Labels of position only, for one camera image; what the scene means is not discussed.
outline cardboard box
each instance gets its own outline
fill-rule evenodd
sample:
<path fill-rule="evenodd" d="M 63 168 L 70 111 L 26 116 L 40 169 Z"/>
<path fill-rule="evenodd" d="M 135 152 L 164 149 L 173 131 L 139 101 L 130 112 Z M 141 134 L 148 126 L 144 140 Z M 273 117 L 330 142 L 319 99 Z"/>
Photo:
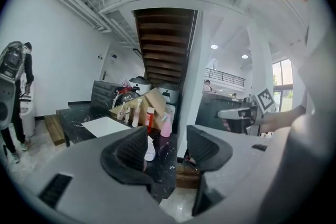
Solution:
<path fill-rule="evenodd" d="M 162 118 L 164 116 L 164 112 L 166 109 L 166 100 L 162 96 L 162 94 L 159 92 L 157 88 L 154 88 L 153 90 L 150 90 L 148 93 L 146 93 L 143 96 L 140 96 L 136 99 L 133 99 L 127 103 L 125 103 L 125 106 L 131 106 L 132 113 L 130 115 L 130 122 L 133 121 L 133 115 L 135 108 L 138 105 L 138 99 L 141 98 L 141 106 L 140 106 L 140 115 L 139 115 L 139 125 L 145 125 L 146 122 L 146 115 L 147 115 L 147 109 L 149 107 L 155 108 L 154 113 L 154 119 L 153 119 L 153 126 L 152 128 L 161 130 L 164 121 L 162 121 Z M 110 110 L 113 117 L 117 117 L 118 111 L 121 109 L 121 105 L 117 106 Z"/>

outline black pants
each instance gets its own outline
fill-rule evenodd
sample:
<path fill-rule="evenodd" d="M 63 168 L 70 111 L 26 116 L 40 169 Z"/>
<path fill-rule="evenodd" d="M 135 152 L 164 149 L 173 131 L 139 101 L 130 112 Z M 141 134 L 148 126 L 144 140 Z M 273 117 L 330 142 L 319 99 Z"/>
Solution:
<path fill-rule="evenodd" d="M 12 115 L 12 123 L 14 125 L 16 138 L 23 143 L 25 141 L 26 136 L 23 133 L 22 120 L 20 118 L 20 100 L 19 93 L 15 94 L 14 107 L 13 107 L 13 115 Z M 11 153 L 15 153 L 15 146 L 13 144 L 13 140 L 11 138 L 11 133 L 9 132 L 9 128 L 1 130 L 2 138 L 6 144 L 6 147 Z"/>

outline person's hand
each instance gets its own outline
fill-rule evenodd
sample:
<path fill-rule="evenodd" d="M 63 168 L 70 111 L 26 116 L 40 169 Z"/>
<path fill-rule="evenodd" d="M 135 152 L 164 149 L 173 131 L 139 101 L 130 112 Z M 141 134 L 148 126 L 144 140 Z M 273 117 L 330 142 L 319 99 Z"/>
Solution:
<path fill-rule="evenodd" d="M 30 94 L 30 85 L 29 84 L 26 84 L 26 94 Z"/>
<path fill-rule="evenodd" d="M 226 128 L 227 131 L 231 132 L 231 128 L 229 126 L 229 123 L 226 119 L 222 119 L 223 126 Z"/>

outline bottle cap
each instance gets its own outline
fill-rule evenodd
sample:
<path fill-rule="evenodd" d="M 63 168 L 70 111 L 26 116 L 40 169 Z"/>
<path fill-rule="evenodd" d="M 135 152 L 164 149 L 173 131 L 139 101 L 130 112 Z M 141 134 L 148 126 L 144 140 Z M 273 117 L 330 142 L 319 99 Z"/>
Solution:
<path fill-rule="evenodd" d="M 148 108 L 147 109 L 147 113 L 154 114 L 154 112 L 155 112 L 155 108 Z"/>

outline concrete floor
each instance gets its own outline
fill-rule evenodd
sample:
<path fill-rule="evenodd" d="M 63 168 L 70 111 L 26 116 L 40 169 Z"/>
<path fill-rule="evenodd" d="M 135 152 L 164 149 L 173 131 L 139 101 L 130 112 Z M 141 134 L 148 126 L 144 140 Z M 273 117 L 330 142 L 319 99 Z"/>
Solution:
<path fill-rule="evenodd" d="M 30 147 L 25 152 L 21 150 L 20 142 L 16 139 L 14 128 L 10 127 L 9 129 L 16 148 L 16 152 L 20 158 L 20 162 L 14 163 L 12 155 L 9 151 L 7 151 L 8 156 L 6 160 L 6 156 L 2 147 L 4 143 L 2 138 L 0 138 L 0 159 L 4 166 L 7 167 L 6 170 L 12 176 L 12 179 L 19 184 L 24 184 L 25 180 L 31 173 L 43 167 L 59 152 L 66 149 L 65 144 L 58 146 L 54 145 L 46 128 L 45 121 L 36 122 L 35 134 L 29 138 Z"/>
<path fill-rule="evenodd" d="M 32 173 L 41 169 L 49 160 L 66 149 L 65 144 L 54 145 L 46 128 L 45 121 L 36 122 L 35 134 L 29 138 L 30 147 L 25 152 L 20 148 L 20 143 L 16 139 L 13 127 L 10 127 L 10 133 L 19 154 L 20 162 L 15 164 L 10 152 L 8 152 L 8 159 L 6 159 L 2 149 L 2 138 L 0 138 L 0 160 L 12 179 L 19 185 L 24 185 L 25 180 Z M 191 211 L 196 198 L 196 192 L 195 189 L 176 188 L 167 200 L 161 201 L 160 207 L 177 222 L 187 221 L 192 218 Z"/>

